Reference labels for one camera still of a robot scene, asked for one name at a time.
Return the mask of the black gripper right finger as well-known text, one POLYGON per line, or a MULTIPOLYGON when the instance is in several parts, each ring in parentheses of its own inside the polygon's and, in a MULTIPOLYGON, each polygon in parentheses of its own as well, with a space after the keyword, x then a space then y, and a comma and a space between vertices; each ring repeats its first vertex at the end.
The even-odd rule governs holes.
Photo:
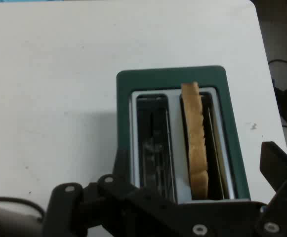
POLYGON ((260 237, 287 237, 287 154, 274 142, 263 142, 260 171, 276 192, 261 208, 255 231, 260 237))

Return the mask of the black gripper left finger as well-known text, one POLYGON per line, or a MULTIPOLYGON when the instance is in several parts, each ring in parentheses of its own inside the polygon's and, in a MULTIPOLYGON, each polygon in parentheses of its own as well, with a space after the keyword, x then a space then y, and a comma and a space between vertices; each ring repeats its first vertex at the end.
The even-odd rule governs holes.
POLYGON ((52 191, 43 222, 45 237, 85 237, 102 226, 114 237, 181 237, 176 206, 160 195, 134 187, 127 150, 118 150, 113 172, 85 188, 78 183, 52 191))

